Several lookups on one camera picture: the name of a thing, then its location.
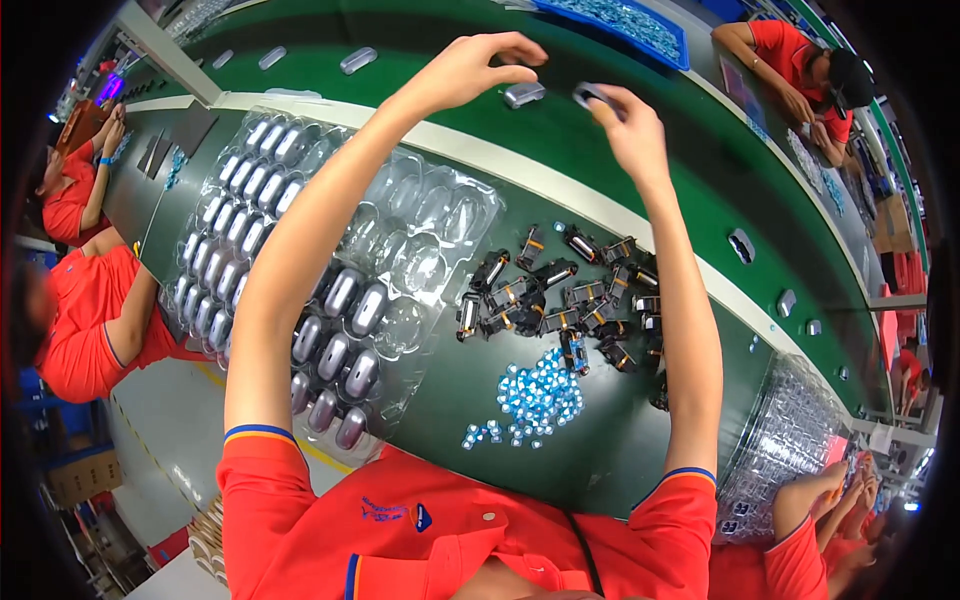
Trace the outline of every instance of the small transparent part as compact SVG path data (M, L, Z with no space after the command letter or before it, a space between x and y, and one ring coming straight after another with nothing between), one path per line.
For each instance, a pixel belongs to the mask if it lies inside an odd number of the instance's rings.
M340 61L340 70L344 75L353 75L357 69L366 66L376 60L376 50L370 46L364 46L350 56Z
M214 71L219 71L219 70L221 69L221 67L223 67L225 64L227 64L227 61L230 60L230 59L232 59L232 58L233 58L233 51L232 51L232 50L225 50L224 53L223 53L222 55L220 55L219 57L217 57L217 59L213 62L213 70L214 70Z
M260 59L257 64L260 66L261 71L266 71L270 67L274 66L278 60L285 56L287 56L287 49L283 46L277 46L267 54L263 55L263 58Z

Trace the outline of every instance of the hand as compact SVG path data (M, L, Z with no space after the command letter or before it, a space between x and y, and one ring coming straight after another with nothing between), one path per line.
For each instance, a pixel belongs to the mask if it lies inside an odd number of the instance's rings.
M817 120L810 103L796 87L784 81L778 92L783 99L783 103L801 123L814 123Z
M113 121L123 121L124 117L127 116L127 107L123 103L117 103L117 106L113 107L113 110L110 112L110 120Z
M870 511L874 508L876 504L876 490L879 487L879 484L876 480L876 477L870 475L863 486L863 493L860 494L860 507Z
M605 84L597 87L627 114L627 120L621 122L607 103L596 98L587 100L593 118L607 132L616 161L634 179L641 194L643 189L669 185L666 139L657 113L629 89Z
M837 503L837 512L840 515L845 515L849 513L853 506L856 504L857 500L860 499L860 494L863 493L863 482L857 481L852 484L847 490L847 493L843 494L843 497L840 499L840 502Z
M113 156L113 153L116 152L117 146L120 145L120 140L123 139L123 134L127 130L127 127L120 121L113 123L113 127L110 128L110 131L107 132L107 139L104 140L104 158L110 158Z
M507 64L490 67L493 56ZM519 32L458 37L395 95L426 116L459 107L498 84L532 83L531 66L546 62L546 52Z
M810 139L821 148L828 148L833 143L830 141L830 134L827 133L827 126L823 121L816 121L810 126Z
M835 493L834 490L823 492L813 501L813 506L810 507L810 517L813 518L814 522L819 521L824 515L835 509L839 503L839 493Z

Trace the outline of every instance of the blister packaging tray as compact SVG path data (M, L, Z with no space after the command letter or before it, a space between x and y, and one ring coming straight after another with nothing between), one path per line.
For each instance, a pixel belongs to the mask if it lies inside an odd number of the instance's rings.
M177 244L180 272L165 283L163 300L224 369L232 319L257 254L310 178L354 133L254 108L204 180ZM376 441L353 434L358 427L379 439L393 433L423 378L444 289L502 210L484 182L405 148L392 151L291 343L300 437L351 466L357 456L360 464L373 456Z
M744 448L717 495L713 543L773 536L773 500L784 483L817 474L841 431L839 409L820 378L797 356L775 356Z

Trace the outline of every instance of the finger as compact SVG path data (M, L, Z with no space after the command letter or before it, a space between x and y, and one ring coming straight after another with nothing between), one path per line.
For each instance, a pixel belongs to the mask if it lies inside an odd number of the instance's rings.
M611 100L615 100L620 106L627 110L627 114L633 114L639 108L650 108L647 103L637 98L634 92L626 87L609 84L595 84L597 89L607 94Z
M613 108L611 108L611 106L606 102L597 100L596 98L590 98L587 100L587 105L590 107L590 112L593 114L593 118L597 123L600 124L600 127L604 128L605 130L622 125L622 123L620 123L620 119L617 118L616 113L613 111Z
M532 84L537 80L537 73L530 67L519 64L505 64L490 69L490 87L497 84Z
M491 56L501 52L510 52L533 66L544 64L547 60L546 51L534 40L520 32L488 34L486 42L488 48L490 48Z

